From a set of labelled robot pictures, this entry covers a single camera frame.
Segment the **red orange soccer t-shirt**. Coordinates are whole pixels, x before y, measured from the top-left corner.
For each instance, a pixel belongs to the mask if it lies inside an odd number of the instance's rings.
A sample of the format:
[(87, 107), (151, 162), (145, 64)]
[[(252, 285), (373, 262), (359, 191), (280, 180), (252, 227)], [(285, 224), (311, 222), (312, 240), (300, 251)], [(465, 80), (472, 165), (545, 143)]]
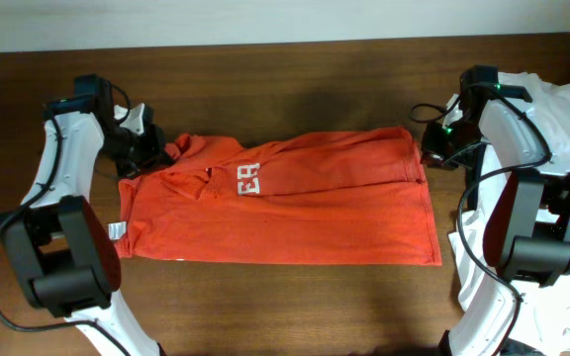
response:
[(401, 128), (246, 148), (185, 133), (172, 164), (119, 185), (123, 258), (302, 265), (441, 262), (428, 181)]

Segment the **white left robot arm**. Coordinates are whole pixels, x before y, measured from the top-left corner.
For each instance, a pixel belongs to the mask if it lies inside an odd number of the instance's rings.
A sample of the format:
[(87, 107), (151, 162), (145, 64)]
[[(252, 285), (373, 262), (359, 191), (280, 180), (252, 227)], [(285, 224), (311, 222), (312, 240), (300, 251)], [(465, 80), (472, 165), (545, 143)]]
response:
[(110, 100), (78, 95), (46, 104), (46, 143), (32, 188), (0, 216), (0, 244), (28, 303), (52, 324), (7, 327), (39, 333), (75, 327), (102, 355), (161, 355), (120, 290), (121, 263), (89, 203), (96, 158), (118, 125)]

